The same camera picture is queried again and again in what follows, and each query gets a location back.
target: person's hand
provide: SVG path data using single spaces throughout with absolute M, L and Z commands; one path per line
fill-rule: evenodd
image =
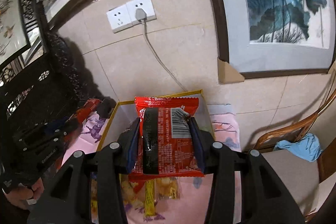
M 33 198 L 38 200 L 44 191 L 44 186 L 41 178 L 39 178 L 31 188 L 34 191 Z
M 43 183 L 41 178 L 35 182 L 32 187 L 33 191 L 24 186 L 18 186 L 15 189 L 11 190 L 9 194 L 5 194 L 7 200 L 16 207 L 26 210 L 26 203 L 23 200 L 27 199 L 39 199 L 41 194 L 44 191 Z

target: blue cloth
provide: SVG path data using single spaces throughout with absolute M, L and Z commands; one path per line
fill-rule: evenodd
M 296 143 L 283 140 L 276 143 L 273 151 L 287 149 L 295 156 L 313 162 L 321 155 L 319 139 L 311 133 L 306 134 L 301 140 Z

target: barcode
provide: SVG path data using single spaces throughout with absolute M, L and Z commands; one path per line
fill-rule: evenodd
M 190 129 L 186 121 L 188 116 L 189 113 L 180 107 L 171 108 L 171 137 L 173 139 L 191 139 Z

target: open box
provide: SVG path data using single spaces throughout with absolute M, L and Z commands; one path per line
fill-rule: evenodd
M 213 134 L 211 120 L 207 104 L 204 100 L 202 90 L 196 90 L 191 92 L 183 92 L 172 95 L 160 96 L 160 97 L 191 97 L 198 98 L 199 105 L 194 115 L 199 129 L 211 132 Z M 103 147 L 111 142 L 117 141 L 119 135 L 127 129 L 130 124 L 138 117 L 137 109 L 135 107 L 134 100 L 119 102 L 112 112 L 109 122 L 106 125 L 102 138 L 99 142 L 97 151 L 100 151 Z

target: gray power cord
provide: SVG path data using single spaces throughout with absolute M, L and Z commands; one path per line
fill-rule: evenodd
M 143 25 L 143 37 L 146 40 L 148 47 L 151 49 L 152 53 L 154 54 L 156 60 L 160 63 L 160 65 L 168 72 L 168 74 L 174 79 L 174 81 L 184 90 L 187 91 L 187 89 L 176 79 L 176 77 L 171 73 L 171 71 L 164 65 L 164 63 L 161 61 L 161 59 L 159 58 L 158 54 L 156 53 L 156 51 L 154 50 L 152 44 L 149 42 L 148 40 L 148 36 L 147 36 L 147 24 L 146 24 L 146 19 L 147 19 L 147 14 L 146 12 L 141 9 L 138 8 L 135 12 L 135 18 L 137 20 L 139 20 L 141 22 L 141 24 Z

